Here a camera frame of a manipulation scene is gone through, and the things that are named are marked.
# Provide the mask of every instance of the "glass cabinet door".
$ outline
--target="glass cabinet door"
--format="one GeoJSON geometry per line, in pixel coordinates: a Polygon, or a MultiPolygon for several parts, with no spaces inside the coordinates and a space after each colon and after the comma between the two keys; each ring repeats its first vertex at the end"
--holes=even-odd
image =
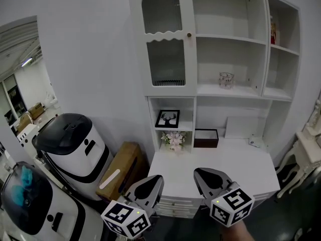
{"type": "Polygon", "coordinates": [[[146,96],[194,96],[196,37],[192,0],[130,0],[146,96]]]}

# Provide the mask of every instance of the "white wall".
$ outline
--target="white wall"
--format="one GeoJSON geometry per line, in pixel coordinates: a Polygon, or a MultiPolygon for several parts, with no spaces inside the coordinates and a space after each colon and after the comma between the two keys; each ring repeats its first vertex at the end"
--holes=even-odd
{"type": "Polygon", "coordinates": [[[27,109],[37,102],[44,103],[47,92],[55,94],[43,60],[31,66],[21,67],[15,71],[15,77],[27,109]]]}
{"type": "Polygon", "coordinates": [[[33,160],[20,145],[2,114],[0,114],[0,142],[16,162],[24,161],[31,165],[34,164],[33,160]]]}
{"type": "MultiPolygon", "coordinates": [[[[302,59],[292,107],[271,154],[276,164],[321,88],[321,0],[287,1],[301,9],[302,59]]],[[[64,112],[91,117],[113,152],[124,140],[137,141],[152,158],[128,0],[0,0],[0,8],[0,26],[37,15],[48,75],[64,112]]]]}

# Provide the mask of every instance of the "white side table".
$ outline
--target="white side table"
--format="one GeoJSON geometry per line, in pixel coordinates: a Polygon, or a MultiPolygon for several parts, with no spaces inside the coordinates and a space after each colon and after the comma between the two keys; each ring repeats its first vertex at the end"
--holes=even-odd
{"type": "Polygon", "coordinates": [[[278,193],[277,198],[288,190],[289,194],[300,186],[308,175],[316,168],[321,166],[321,148],[315,140],[308,140],[302,132],[297,132],[298,140],[294,143],[292,149],[284,156],[280,168],[276,171],[278,174],[285,166],[289,158],[294,155],[297,165],[290,170],[289,174],[283,182],[287,181],[293,172],[296,172],[295,177],[278,193]]]}

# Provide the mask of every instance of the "small wooden box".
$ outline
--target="small wooden box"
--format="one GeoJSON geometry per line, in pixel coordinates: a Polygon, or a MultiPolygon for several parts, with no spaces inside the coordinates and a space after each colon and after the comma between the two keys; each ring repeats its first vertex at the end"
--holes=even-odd
{"type": "Polygon", "coordinates": [[[45,110],[42,107],[41,103],[37,102],[34,106],[32,106],[29,110],[29,114],[32,119],[38,118],[45,110]]]}
{"type": "Polygon", "coordinates": [[[147,177],[148,171],[148,162],[139,144],[124,142],[100,180],[96,194],[109,201],[117,200],[133,183],[147,177]],[[100,185],[117,170],[119,173],[101,189],[100,185]]]}
{"type": "Polygon", "coordinates": [[[219,135],[217,133],[217,130],[195,129],[195,148],[217,148],[218,143],[219,135]]]}

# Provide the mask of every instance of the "white cabinet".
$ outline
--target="white cabinet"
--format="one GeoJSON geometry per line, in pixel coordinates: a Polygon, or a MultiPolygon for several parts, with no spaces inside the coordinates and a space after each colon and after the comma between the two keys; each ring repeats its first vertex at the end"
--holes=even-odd
{"type": "Polygon", "coordinates": [[[155,207],[155,211],[158,215],[162,216],[193,218],[201,202],[201,198],[190,199],[162,195],[159,203],[155,207]]]}
{"type": "MultiPolygon", "coordinates": [[[[197,167],[226,172],[258,201],[276,192],[279,186],[269,152],[296,89],[299,9],[282,0],[129,1],[156,152],[149,174],[164,176],[163,196],[201,199],[193,180],[197,167]],[[220,87],[221,72],[234,74],[233,88],[220,87]],[[178,127],[156,127],[160,110],[180,110],[178,127]],[[230,122],[243,127],[227,128],[231,117],[230,122]],[[247,122],[257,122],[260,131],[253,131],[254,125],[247,122]],[[194,148],[195,129],[217,129],[218,147],[194,148]],[[179,154],[161,140],[168,131],[187,133],[179,154]],[[248,145],[249,136],[258,138],[260,148],[248,145]]],[[[157,209],[161,215],[188,218],[198,207],[184,214],[186,208],[176,212],[173,206],[162,204],[157,209]]]]}
{"type": "Polygon", "coordinates": [[[146,96],[195,96],[192,0],[129,0],[146,96]]]}

